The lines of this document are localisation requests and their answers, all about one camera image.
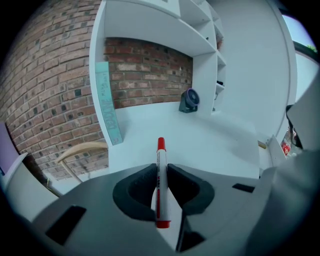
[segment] teal sign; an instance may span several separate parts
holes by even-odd
[[[123,142],[123,139],[112,98],[109,80],[109,63],[107,61],[95,63],[95,80],[103,120],[111,143],[112,145],[120,144]]]

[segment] wooden chair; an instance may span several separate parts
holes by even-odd
[[[105,142],[98,142],[98,141],[84,142],[66,150],[59,158],[57,158],[55,162],[57,164],[61,164],[73,178],[75,178],[79,183],[82,183],[82,180],[79,179],[78,176],[67,166],[65,159],[72,157],[74,155],[80,154],[82,152],[87,152],[90,150],[97,150],[97,149],[107,149],[107,148],[108,148],[108,144]]]

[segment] black desk fan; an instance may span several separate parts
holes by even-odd
[[[200,99],[194,89],[189,88],[181,95],[179,111],[183,113],[196,112],[198,110]]]

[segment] red marker cap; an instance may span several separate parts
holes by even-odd
[[[165,138],[158,138],[158,150],[166,150]]]
[[[170,221],[169,220],[157,221],[156,222],[156,227],[158,229],[168,229],[168,228],[170,228]]]

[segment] marker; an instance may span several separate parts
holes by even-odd
[[[167,158],[165,139],[158,139],[158,150],[156,152],[156,204],[155,217],[156,227],[158,229],[167,229],[170,227],[170,218],[168,212],[168,179],[167,179]]]

